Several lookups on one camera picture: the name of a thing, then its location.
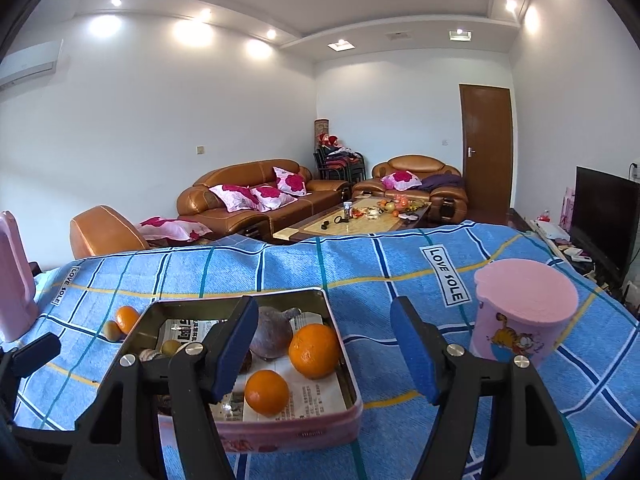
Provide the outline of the brown leather three-seat sofa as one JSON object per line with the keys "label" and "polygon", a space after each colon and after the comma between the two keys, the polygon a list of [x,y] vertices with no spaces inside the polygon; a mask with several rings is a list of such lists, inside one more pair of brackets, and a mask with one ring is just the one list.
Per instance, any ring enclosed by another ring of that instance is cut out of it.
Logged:
{"label": "brown leather three-seat sofa", "polygon": [[318,180],[294,160],[266,159],[215,169],[184,190],[178,217],[214,234],[270,235],[346,200],[343,180]]}

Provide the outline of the pink floral pillow right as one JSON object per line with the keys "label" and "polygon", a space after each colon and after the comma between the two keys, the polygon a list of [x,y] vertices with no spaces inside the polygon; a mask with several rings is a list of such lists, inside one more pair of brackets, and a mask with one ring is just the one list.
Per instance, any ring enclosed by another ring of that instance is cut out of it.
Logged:
{"label": "pink floral pillow right", "polygon": [[306,180],[303,176],[280,167],[274,167],[273,171],[276,175],[276,185],[280,192],[294,197],[307,195]]}

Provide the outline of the pink floral pillow on floor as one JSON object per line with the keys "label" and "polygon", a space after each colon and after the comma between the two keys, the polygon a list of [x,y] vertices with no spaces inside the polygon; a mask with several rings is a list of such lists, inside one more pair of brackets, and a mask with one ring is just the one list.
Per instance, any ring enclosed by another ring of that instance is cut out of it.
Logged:
{"label": "pink floral pillow on floor", "polygon": [[147,242],[169,240],[170,242],[195,242],[213,231],[203,223],[191,220],[152,217],[136,225],[136,229]]}

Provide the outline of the stacked black chairs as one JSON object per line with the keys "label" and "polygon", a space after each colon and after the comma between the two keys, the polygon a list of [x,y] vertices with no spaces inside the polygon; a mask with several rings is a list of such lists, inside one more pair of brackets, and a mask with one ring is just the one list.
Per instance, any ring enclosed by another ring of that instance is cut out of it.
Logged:
{"label": "stacked black chairs", "polygon": [[366,176],[366,165],[358,152],[320,146],[314,151],[314,161],[321,180],[342,180],[355,184]]}

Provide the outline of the dark purple passion fruit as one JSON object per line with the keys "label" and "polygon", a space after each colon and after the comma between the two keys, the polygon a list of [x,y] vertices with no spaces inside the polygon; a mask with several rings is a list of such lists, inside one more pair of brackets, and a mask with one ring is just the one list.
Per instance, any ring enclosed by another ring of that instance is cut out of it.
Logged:
{"label": "dark purple passion fruit", "polygon": [[301,314],[299,308],[280,311],[273,307],[259,307],[250,352],[267,361],[284,356],[293,338],[291,321]]}

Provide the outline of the brown wooden door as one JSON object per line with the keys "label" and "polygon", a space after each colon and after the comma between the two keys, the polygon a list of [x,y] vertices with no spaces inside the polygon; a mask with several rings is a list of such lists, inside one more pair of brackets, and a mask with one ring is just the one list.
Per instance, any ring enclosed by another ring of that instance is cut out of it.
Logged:
{"label": "brown wooden door", "polygon": [[463,177],[476,221],[504,223],[513,179],[513,116],[507,88],[462,84]]}

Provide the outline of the fruit pile on coffee table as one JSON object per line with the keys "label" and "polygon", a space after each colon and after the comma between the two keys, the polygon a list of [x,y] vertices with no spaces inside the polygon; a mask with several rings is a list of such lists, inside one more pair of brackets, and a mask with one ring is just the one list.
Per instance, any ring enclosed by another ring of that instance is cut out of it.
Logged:
{"label": "fruit pile on coffee table", "polygon": [[431,203],[428,200],[409,198],[405,195],[385,197],[382,200],[379,200],[376,204],[382,211],[388,212],[393,216],[399,216],[400,214],[416,214],[419,210],[431,207]]}

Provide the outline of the large orange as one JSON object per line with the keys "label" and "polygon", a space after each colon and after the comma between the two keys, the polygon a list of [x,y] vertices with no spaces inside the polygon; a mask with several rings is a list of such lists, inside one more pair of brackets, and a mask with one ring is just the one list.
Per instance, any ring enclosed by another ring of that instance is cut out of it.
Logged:
{"label": "large orange", "polygon": [[308,379],[329,376],[341,357],[335,330],[324,324],[308,324],[300,328],[288,346],[288,357],[299,374]]}

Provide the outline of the blue plaid tablecloth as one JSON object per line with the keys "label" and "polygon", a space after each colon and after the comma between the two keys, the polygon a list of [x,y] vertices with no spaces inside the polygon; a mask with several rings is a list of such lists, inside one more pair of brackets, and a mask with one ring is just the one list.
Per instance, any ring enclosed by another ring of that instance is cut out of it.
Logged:
{"label": "blue plaid tablecloth", "polygon": [[80,414],[118,351],[102,335],[119,307],[139,311],[167,296],[320,287],[329,298],[362,395],[358,439],[322,451],[236,453],[240,479],[408,479],[436,410],[416,393],[390,327],[390,303],[406,296],[424,321],[467,346],[475,302],[449,307],[423,248],[445,247],[466,287],[477,270],[506,258],[530,259],[569,275],[578,311],[538,368],[572,427],[589,479],[602,479],[639,433],[639,324],[593,282],[529,235],[506,226],[460,226],[396,234],[322,237],[277,246],[232,235],[209,246],[157,248],[85,258],[36,278],[38,316],[29,339],[54,333],[59,356],[80,382]]}

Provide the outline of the pink cartoon cup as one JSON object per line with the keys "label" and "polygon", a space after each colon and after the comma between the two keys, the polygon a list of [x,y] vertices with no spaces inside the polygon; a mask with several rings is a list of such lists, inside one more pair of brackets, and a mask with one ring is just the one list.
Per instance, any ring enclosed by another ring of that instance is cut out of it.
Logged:
{"label": "pink cartoon cup", "polygon": [[470,350],[508,362],[525,356],[538,366],[578,308],[578,292],[559,270],[528,259],[502,259],[474,275],[478,300]]}

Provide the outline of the small brown kiwi fruit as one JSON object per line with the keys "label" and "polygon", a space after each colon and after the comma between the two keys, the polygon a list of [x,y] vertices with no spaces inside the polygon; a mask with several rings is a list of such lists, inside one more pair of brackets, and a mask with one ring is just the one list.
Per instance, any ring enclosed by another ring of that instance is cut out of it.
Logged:
{"label": "small brown kiwi fruit", "polygon": [[122,340],[122,331],[114,321],[107,321],[102,327],[102,335],[107,341],[119,342]]}

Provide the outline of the black television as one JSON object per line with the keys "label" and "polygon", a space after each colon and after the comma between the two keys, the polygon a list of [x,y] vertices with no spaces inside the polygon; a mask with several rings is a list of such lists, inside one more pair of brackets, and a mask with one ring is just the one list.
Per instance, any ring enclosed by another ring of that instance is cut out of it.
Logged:
{"label": "black television", "polygon": [[639,229],[639,183],[576,168],[570,238],[585,249],[605,281],[623,284]]}

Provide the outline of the pink floral pillow left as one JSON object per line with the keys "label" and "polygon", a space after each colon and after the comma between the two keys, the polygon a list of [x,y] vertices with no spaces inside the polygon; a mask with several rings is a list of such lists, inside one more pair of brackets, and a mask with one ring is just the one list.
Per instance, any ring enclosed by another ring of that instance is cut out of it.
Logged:
{"label": "pink floral pillow left", "polygon": [[259,209],[257,198],[246,186],[218,184],[210,188],[209,191],[224,203],[228,212]]}

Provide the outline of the dark round mangosteen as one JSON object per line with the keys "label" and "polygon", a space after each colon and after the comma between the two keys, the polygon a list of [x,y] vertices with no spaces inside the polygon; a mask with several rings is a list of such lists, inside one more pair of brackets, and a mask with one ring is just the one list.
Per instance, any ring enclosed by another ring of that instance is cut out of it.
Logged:
{"label": "dark round mangosteen", "polygon": [[[243,360],[242,366],[240,368],[240,374],[244,374],[250,370],[250,367],[253,363],[252,352],[247,351],[245,358]],[[170,396],[158,396],[158,410],[164,414],[169,415],[171,413],[171,398]]]}

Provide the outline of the pink floral pillow middle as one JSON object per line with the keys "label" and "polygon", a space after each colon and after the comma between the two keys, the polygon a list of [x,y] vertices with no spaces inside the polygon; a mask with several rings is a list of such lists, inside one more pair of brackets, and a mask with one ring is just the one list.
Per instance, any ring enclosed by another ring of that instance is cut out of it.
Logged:
{"label": "pink floral pillow middle", "polygon": [[280,209],[296,202],[296,197],[284,194],[272,185],[263,184],[250,188],[252,196],[257,202],[259,212],[268,212]]}

